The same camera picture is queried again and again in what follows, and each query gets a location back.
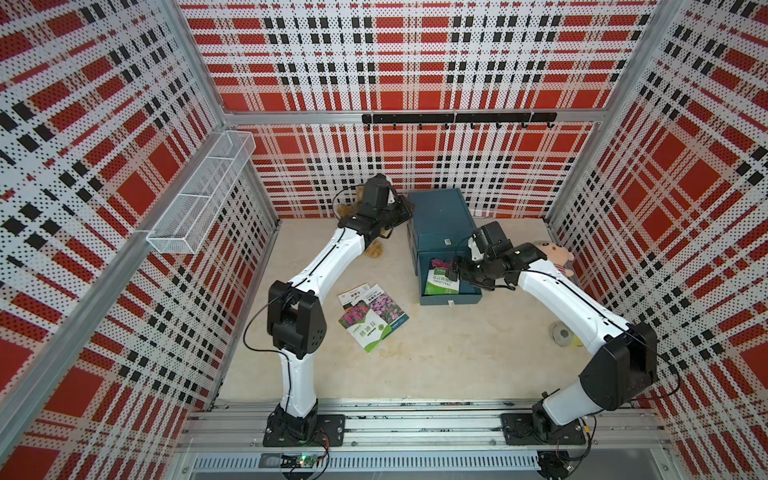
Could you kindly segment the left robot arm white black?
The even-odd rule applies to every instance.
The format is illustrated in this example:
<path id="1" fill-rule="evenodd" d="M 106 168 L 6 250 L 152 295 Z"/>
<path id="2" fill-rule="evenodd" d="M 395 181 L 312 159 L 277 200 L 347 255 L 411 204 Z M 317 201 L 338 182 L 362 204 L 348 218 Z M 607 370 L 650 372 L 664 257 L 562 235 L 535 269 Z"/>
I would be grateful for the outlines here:
<path id="1" fill-rule="evenodd" d="M 364 183 L 362 202 L 338 220 L 320 253 L 289 281 L 270 286 L 267 333 L 280 355 L 283 381 L 275 415 L 291 436 L 306 439 L 316 430 L 314 356 L 327 333 L 323 301 L 346 268 L 374 240 L 411 216 L 412 205 L 379 173 Z"/>

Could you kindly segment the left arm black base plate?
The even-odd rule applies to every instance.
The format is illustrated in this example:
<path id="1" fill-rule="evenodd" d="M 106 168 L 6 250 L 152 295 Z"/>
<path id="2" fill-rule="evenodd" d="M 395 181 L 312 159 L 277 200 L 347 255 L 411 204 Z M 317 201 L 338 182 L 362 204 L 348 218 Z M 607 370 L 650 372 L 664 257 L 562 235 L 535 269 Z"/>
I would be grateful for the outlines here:
<path id="1" fill-rule="evenodd" d="M 347 417 L 341 414 L 310 415 L 295 418 L 272 413 L 267 419 L 262 439 L 264 447 L 321 446 L 338 447 L 343 444 Z"/>

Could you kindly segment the pink flower green seed bag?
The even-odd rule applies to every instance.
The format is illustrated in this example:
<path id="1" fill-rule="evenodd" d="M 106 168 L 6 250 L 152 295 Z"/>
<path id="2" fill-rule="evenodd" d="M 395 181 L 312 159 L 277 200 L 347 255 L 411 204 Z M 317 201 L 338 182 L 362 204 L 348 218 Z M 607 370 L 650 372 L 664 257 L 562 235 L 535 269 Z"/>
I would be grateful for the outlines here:
<path id="1" fill-rule="evenodd" d="M 363 301 L 346 310 L 338 323 L 366 353 L 371 353 L 392 332 L 391 325 Z"/>

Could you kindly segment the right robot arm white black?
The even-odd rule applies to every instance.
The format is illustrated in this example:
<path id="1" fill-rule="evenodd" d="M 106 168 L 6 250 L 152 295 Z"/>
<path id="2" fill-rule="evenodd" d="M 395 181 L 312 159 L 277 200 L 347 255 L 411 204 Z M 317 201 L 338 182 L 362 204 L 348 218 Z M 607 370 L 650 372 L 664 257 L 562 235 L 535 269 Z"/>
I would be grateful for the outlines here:
<path id="1" fill-rule="evenodd" d="M 469 255 L 456 256 L 448 276 L 483 290 L 520 288 L 570 329 L 591 359 L 570 386 L 532 407 L 535 434 L 552 436 L 578 419 L 614 411 L 657 379 L 657 335 L 645 323 L 632 324 L 602 306 L 576 284 L 565 268 L 573 256 L 549 243 L 515 245 L 494 221 L 467 239 Z"/>

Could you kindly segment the purple flower seed bag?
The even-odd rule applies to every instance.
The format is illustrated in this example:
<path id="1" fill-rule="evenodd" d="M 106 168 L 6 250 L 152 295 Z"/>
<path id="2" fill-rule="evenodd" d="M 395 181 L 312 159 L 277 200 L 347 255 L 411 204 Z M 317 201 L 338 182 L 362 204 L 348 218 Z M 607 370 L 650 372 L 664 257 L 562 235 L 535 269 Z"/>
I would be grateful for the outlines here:
<path id="1" fill-rule="evenodd" d="M 379 284 L 366 290 L 361 300 L 381 317 L 394 332 L 408 319 L 408 314 L 387 294 Z"/>

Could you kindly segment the teal drawer cabinet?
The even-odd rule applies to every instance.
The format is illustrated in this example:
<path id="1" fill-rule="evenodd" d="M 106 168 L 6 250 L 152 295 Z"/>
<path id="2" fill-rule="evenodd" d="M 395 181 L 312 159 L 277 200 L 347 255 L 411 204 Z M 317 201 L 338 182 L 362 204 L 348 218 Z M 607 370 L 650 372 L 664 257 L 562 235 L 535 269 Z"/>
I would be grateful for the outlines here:
<path id="1" fill-rule="evenodd" d="M 457 293 L 427 293 L 428 273 L 433 260 L 451 264 L 456 255 L 470 255 L 466 242 L 476 225 L 461 191 L 414 191 L 407 198 L 413 207 L 407 230 L 414 271 L 419 281 L 420 304 L 448 306 L 479 303 L 482 291 L 463 280 L 459 281 Z"/>

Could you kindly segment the orange flower seed bag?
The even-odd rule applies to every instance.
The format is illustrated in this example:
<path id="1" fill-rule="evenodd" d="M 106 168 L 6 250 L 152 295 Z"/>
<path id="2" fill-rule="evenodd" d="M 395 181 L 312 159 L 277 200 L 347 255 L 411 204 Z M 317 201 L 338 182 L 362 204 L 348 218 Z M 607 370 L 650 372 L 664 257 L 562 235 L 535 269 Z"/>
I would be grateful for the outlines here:
<path id="1" fill-rule="evenodd" d="M 369 289 L 370 285 L 368 283 L 363 283 L 353 289 L 340 293 L 338 295 L 338 300 L 343 309 L 347 311 L 355 306 Z"/>

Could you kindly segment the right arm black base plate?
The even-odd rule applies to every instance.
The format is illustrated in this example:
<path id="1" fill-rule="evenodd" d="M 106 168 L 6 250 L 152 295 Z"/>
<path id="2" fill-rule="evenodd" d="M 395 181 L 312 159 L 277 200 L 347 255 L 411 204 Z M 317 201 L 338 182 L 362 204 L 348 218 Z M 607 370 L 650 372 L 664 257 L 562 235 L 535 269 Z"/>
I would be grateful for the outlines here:
<path id="1" fill-rule="evenodd" d="M 585 446 L 586 433 L 578 420 L 557 425 L 543 413 L 507 413 L 500 416 L 505 443 L 510 446 Z"/>

